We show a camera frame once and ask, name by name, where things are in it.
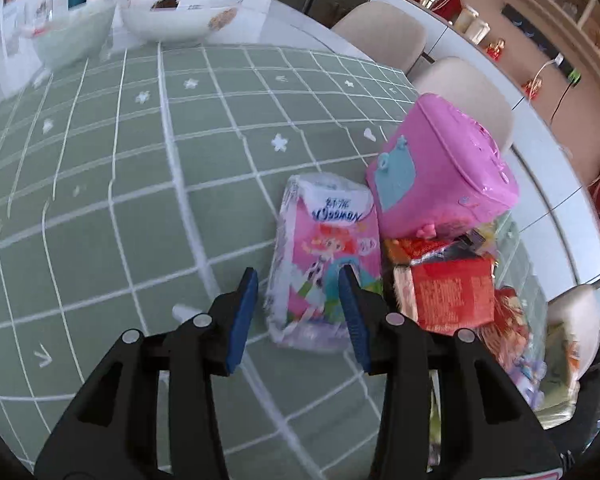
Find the red noodle packet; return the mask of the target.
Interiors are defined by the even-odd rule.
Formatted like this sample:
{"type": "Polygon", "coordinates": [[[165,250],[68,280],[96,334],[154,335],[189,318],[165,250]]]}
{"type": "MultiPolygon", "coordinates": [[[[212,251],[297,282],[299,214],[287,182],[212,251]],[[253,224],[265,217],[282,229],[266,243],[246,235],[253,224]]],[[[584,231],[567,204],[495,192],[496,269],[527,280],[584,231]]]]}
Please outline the red noodle packet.
{"type": "Polygon", "coordinates": [[[494,266],[460,243],[385,240],[399,311],[431,333],[452,335],[494,320],[494,266]]]}

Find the pink white tissue pack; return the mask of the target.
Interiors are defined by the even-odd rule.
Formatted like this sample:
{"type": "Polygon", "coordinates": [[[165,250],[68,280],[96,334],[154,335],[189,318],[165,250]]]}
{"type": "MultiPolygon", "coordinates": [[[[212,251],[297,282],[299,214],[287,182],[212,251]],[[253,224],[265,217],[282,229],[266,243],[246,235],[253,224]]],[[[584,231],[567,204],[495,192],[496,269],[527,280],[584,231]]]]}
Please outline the pink white tissue pack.
{"type": "Polygon", "coordinates": [[[294,174],[279,209],[264,300],[272,341],[321,353],[349,347],[338,288],[344,266],[353,269],[363,288],[382,292],[372,192],[328,172],[294,174]]]}

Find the purple snack wrapper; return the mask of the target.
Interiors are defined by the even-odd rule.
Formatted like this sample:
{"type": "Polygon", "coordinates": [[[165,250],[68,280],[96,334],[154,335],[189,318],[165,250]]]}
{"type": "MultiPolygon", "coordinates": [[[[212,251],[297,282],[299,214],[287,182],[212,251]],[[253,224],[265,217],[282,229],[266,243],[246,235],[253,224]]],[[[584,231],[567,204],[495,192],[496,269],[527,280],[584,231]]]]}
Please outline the purple snack wrapper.
{"type": "Polygon", "coordinates": [[[546,374],[546,364],[542,360],[528,360],[521,356],[508,372],[509,378],[533,411],[538,410],[544,401],[540,388],[546,374]]]}

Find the red snack wrapper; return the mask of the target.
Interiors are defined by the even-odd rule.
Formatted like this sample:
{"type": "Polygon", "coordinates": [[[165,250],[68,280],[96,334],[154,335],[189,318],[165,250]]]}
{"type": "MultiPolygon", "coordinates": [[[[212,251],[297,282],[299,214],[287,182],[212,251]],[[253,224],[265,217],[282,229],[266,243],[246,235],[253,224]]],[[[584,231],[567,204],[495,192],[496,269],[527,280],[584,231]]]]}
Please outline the red snack wrapper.
{"type": "Polygon", "coordinates": [[[504,287],[494,292],[494,318],[491,323],[480,327],[480,337],[506,372],[524,354],[530,338],[530,328],[513,287],[504,287]]]}

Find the green checked tablecloth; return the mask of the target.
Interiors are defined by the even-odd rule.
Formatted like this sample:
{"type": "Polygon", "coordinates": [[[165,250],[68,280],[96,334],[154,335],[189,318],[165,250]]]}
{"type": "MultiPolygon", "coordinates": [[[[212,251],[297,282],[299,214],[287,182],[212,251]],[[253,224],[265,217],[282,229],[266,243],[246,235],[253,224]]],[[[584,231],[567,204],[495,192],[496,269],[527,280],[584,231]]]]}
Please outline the green checked tablecloth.
{"type": "Polygon", "coordinates": [[[0,435],[31,468],[118,337],[270,274],[287,180],[363,182],[412,106],[392,68],[265,46],[85,60],[0,95],[0,435]]]}

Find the white sideboard cabinet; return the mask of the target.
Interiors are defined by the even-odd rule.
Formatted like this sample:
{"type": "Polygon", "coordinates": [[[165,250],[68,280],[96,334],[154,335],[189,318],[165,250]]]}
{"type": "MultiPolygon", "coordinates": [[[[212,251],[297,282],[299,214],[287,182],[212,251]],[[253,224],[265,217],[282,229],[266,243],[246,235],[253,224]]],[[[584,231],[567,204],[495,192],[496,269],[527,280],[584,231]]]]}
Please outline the white sideboard cabinet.
{"type": "Polygon", "coordinates": [[[506,160],[520,185],[512,216],[546,296],[600,280],[600,227],[588,193],[553,133],[513,81],[469,40],[418,4],[373,1],[389,3],[424,26],[426,60],[416,62],[411,77],[440,58],[462,58],[495,84],[512,109],[513,147],[506,160]]]}

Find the pink storage box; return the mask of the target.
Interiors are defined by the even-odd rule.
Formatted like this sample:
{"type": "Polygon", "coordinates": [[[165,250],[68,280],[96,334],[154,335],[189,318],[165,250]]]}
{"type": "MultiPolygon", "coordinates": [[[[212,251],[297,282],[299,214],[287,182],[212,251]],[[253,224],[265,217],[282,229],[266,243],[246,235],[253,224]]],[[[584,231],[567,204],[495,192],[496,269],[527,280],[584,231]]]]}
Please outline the pink storage box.
{"type": "Polygon", "coordinates": [[[425,93],[366,169],[383,238],[455,238],[518,203],[518,183],[488,130],[425,93]]]}

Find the red figurine right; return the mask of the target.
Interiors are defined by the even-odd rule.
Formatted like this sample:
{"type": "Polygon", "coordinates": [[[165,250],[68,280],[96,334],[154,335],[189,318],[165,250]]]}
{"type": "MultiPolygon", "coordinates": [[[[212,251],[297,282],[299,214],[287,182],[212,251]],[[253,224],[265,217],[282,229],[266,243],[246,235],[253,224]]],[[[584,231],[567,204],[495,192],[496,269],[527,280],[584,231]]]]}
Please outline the red figurine right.
{"type": "Polygon", "coordinates": [[[542,85],[543,85],[543,79],[542,79],[542,77],[541,76],[534,76],[533,78],[529,79],[522,86],[522,91],[524,92],[524,95],[526,96],[526,98],[529,101],[533,101],[538,96],[538,94],[540,93],[542,85]]]}

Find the red figurine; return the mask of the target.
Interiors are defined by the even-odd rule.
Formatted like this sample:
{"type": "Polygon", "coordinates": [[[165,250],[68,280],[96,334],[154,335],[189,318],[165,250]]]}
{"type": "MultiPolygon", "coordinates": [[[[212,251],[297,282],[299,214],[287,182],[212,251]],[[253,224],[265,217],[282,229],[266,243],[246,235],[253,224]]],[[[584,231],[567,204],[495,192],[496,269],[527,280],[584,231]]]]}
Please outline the red figurine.
{"type": "Polygon", "coordinates": [[[533,101],[538,96],[538,94],[540,93],[542,85],[543,85],[543,79],[542,79],[542,77],[541,76],[534,76],[533,78],[529,79],[522,86],[522,91],[524,92],[524,95],[526,96],[526,98],[529,101],[533,101]]]}
{"type": "Polygon", "coordinates": [[[492,60],[494,62],[498,62],[498,60],[500,59],[501,55],[504,52],[505,45],[506,45],[506,42],[503,38],[498,38],[497,40],[492,41],[486,47],[486,55],[489,58],[492,58],[492,60]]]}

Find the red figurine left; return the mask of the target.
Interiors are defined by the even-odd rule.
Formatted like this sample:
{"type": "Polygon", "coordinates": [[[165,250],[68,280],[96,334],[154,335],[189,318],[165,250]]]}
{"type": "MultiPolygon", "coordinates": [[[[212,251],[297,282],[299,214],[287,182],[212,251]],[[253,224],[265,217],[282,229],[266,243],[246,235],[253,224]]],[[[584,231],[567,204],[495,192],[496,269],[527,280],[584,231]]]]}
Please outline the red figurine left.
{"type": "Polygon", "coordinates": [[[492,41],[486,47],[486,55],[489,58],[492,58],[492,60],[494,62],[498,62],[498,60],[500,59],[501,55],[504,52],[505,45],[506,45],[506,42],[503,38],[498,38],[497,40],[492,41]]]}

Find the white jar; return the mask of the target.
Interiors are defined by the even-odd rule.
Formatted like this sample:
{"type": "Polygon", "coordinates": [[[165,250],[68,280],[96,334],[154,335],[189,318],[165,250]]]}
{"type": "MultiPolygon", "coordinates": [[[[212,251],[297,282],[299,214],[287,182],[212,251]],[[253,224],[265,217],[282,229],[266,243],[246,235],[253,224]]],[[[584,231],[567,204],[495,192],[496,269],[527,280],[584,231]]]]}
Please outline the white jar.
{"type": "Polygon", "coordinates": [[[486,38],[486,35],[490,32],[490,24],[483,21],[481,18],[475,18],[468,29],[465,32],[465,37],[473,44],[478,46],[480,42],[486,38]]]}

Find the pale green glass bowl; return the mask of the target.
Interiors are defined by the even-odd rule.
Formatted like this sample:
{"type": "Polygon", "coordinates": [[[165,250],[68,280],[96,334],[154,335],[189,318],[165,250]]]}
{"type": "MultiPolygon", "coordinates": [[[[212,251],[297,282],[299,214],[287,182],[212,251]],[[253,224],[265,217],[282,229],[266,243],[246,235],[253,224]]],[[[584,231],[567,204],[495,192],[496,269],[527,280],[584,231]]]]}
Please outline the pale green glass bowl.
{"type": "Polygon", "coordinates": [[[99,54],[111,30],[117,3],[102,0],[80,4],[44,23],[23,25],[20,34],[31,41],[48,70],[99,54]]]}

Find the far beige chair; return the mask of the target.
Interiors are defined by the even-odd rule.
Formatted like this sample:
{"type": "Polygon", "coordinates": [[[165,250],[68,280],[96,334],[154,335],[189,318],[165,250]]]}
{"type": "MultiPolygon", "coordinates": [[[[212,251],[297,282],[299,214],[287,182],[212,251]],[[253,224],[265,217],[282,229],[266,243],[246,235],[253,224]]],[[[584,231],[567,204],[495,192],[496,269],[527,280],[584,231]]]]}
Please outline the far beige chair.
{"type": "Polygon", "coordinates": [[[426,46],[426,29],[395,6],[379,1],[360,4],[332,31],[373,61],[407,74],[426,46]]]}

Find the white bowl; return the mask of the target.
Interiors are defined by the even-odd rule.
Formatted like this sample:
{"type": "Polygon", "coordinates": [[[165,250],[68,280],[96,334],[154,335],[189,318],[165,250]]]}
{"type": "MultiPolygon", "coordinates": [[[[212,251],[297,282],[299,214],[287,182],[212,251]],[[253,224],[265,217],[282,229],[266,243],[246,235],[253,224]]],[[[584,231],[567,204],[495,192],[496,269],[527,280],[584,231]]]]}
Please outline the white bowl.
{"type": "Polygon", "coordinates": [[[236,18],[244,0],[125,0],[125,28],[153,42],[201,41],[236,18]]]}

